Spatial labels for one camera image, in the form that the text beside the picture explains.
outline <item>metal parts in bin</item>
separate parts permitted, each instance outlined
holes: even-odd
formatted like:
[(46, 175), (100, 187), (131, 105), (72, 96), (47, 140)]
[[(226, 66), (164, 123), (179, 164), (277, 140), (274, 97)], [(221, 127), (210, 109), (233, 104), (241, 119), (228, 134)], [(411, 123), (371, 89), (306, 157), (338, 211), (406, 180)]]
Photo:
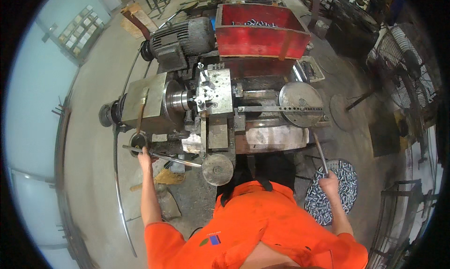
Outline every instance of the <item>metal parts in bin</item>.
[[(339, 180), (339, 196), (346, 214), (350, 212), (358, 195), (357, 174), (351, 163), (343, 159), (327, 162), (329, 170), (333, 171)], [(315, 173), (307, 190), (305, 210), (322, 226), (332, 222), (331, 205), (322, 188), (319, 179), (326, 175), (321, 166)]]

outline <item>orange shirt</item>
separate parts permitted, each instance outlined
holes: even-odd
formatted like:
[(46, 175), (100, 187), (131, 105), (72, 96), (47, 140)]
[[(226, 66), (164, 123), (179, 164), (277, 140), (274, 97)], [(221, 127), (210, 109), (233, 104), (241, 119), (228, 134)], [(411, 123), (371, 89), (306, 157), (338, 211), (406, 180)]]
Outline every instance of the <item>orange shirt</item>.
[(257, 181), (237, 186), (213, 218), (187, 242), (165, 222), (145, 227), (149, 268), (239, 268), (261, 241), (302, 267), (362, 269), (367, 250), (352, 235), (338, 236), (297, 206), (292, 190), (272, 182), (267, 192)]

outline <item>steel pipe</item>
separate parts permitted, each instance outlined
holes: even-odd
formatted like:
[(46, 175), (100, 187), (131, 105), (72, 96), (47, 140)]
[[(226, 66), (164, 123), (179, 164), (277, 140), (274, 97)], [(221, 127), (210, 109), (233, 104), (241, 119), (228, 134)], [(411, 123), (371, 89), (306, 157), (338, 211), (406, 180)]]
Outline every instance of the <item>steel pipe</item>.
[[(125, 148), (125, 149), (128, 149), (128, 150), (134, 151), (134, 152), (142, 153), (142, 149), (139, 149), (139, 148), (130, 147), (130, 146), (127, 146), (127, 145), (123, 145), (122, 147)], [(177, 163), (182, 164), (182, 165), (187, 165), (187, 166), (192, 166), (192, 167), (202, 167), (201, 164), (197, 164), (197, 163), (195, 163), (193, 161), (187, 161), (187, 160), (182, 160), (182, 159), (178, 159), (178, 158), (173, 158), (173, 157), (169, 157), (169, 156), (162, 155), (162, 154), (159, 154), (159, 153), (154, 153), (154, 152), (149, 152), (149, 154), (151, 156), (158, 157), (158, 158), (163, 159), (163, 160), (177, 162)]]
[(323, 164), (323, 169), (325, 170), (325, 174), (328, 174), (327, 162), (325, 160), (325, 156), (323, 155), (322, 147), (320, 146), (319, 139), (317, 138), (317, 134), (315, 134), (314, 131), (312, 132), (312, 136), (314, 137), (314, 141), (315, 141), (315, 144), (319, 151), (320, 158), (322, 159), (322, 164)]

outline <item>cable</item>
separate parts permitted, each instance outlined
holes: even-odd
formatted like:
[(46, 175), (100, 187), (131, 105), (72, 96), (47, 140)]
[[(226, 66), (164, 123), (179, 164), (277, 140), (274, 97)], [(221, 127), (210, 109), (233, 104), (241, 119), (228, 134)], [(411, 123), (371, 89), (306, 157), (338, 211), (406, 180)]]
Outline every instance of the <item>cable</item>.
[(191, 233), (191, 235), (189, 236), (189, 238), (188, 239), (190, 239), (192, 236), (194, 236), (194, 234), (195, 234), (195, 232), (197, 231), (197, 230), (200, 230), (200, 229), (202, 229), (203, 227), (198, 227), (198, 228), (195, 228), (195, 230), (194, 231), (192, 231), (192, 233)]
[(133, 68), (135, 67), (136, 60), (138, 60), (142, 46), (143, 46), (143, 44), (140, 45), (140, 47), (138, 49), (138, 53), (136, 53), (135, 60), (133, 61), (133, 64), (131, 65), (130, 71), (128, 72), (127, 80), (126, 80), (125, 84), (123, 85), (123, 90), (122, 90), (122, 94), (120, 95), (120, 97), (122, 97), (125, 94), (125, 89), (127, 89), (127, 85), (128, 85), (128, 81), (130, 80), (131, 72), (133, 71)]

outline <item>dirty metal surface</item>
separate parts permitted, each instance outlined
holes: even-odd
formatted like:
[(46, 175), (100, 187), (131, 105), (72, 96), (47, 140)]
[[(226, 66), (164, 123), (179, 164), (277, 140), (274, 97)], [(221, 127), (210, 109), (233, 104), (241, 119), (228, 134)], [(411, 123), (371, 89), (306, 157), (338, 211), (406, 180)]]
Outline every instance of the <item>dirty metal surface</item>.
[(203, 160), (202, 173), (211, 185), (222, 186), (233, 177), (233, 163), (224, 155), (209, 155)]

